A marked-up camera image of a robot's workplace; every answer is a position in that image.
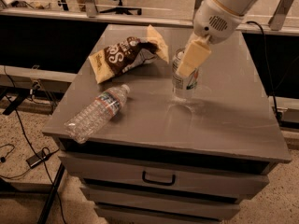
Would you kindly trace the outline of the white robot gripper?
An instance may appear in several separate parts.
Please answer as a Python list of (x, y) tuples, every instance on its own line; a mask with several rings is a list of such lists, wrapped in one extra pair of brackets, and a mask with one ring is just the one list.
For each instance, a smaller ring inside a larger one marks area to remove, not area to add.
[(195, 13), (193, 32), (186, 43), (176, 74), (188, 77), (211, 54), (209, 42), (217, 44), (226, 40), (242, 20), (243, 16), (218, 0), (204, 0)]

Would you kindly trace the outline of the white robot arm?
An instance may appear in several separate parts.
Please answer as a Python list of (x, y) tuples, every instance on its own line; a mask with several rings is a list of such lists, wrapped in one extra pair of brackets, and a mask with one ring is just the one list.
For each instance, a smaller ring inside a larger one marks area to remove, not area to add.
[(229, 38), (257, 0), (203, 0), (176, 74), (188, 77), (211, 55), (210, 44)]

